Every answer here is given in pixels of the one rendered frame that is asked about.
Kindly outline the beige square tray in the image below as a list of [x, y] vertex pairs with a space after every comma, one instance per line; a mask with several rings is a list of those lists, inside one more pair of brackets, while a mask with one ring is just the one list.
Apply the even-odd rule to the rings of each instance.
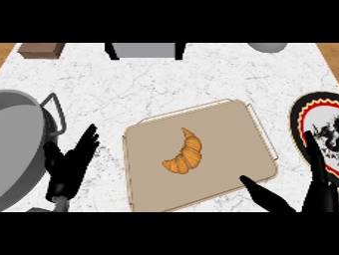
[[134, 212], [174, 211], [276, 174], [276, 152], [253, 111], [223, 100], [139, 121], [123, 135]]

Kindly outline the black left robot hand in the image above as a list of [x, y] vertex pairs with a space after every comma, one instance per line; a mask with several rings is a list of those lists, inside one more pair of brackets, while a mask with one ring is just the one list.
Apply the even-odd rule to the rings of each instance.
[[44, 149], [44, 168], [50, 174], [46, 199], [53, 202], [56, 197], [72, 199], [77, 195], [86, 170], [99, 146], [96, 126], [86, 129], [77, 145], [65, 153], [47, 141]]

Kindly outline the grey round object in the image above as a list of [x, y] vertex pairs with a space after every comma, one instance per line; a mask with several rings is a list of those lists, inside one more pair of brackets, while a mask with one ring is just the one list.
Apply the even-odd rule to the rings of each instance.
[[248, 46], [260, 53], [278, 53], [284, 50], [285, 43], [248, 43]]

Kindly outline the grey metal pot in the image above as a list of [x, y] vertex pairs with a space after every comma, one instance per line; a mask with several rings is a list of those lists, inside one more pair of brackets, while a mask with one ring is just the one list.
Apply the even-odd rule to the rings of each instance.
[[24, 92], [0, 90], [0, 212], [27, 195], [44, 169], [43, 144], [66, 130], [56, 94], [41, 103]]

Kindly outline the golden brown croissant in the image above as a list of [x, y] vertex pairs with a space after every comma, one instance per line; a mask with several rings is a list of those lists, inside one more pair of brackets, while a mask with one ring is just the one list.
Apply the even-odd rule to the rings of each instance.
[[180, 131], [183, 145], [174, 158], [163, 161], [163, 167], [171, 173], [186, 174], [191, 169], [198, 167], [201, 161], [201, 141], [186, 128], [182, 128]]

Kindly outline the brown wooden box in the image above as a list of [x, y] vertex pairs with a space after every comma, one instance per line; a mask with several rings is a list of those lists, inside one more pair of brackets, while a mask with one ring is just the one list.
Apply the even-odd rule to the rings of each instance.
[[63, 43], [24, 43], [18, 53], [25, 59], [58, 59], [63, 47]]

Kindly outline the dragon print plate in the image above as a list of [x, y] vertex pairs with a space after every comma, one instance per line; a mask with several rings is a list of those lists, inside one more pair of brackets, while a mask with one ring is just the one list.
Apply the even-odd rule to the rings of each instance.
[[305, 132], [310, 131], [324, 156], [328, 179], [339, 187], [339, 94], [315, 92], [302, 96], [291, 106], [288, 127], [305, 160], [309, 160]]

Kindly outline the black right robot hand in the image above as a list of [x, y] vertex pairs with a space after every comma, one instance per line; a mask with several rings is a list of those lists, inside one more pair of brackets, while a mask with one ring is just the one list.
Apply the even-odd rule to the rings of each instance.
[[[325, 162], [318, 143], [310, 131], [305, 133], [306, 152], [310, 159], [312, 180], [303, 200], [302, 212], [339, 212], [337, 186], [328, 181]], [[253, 202], [268, 211], [275, 213], [291, 213], [294, 209], [285, 200], [262, 187], [245, 175], [239, 177]]]

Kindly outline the grey appliance with black legs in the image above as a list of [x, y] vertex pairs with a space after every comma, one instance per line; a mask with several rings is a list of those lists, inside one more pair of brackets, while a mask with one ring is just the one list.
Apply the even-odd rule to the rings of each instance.
[[105, 52], [111, 60], [120, 58], [182, 59], [185, 43], [106, 43]]

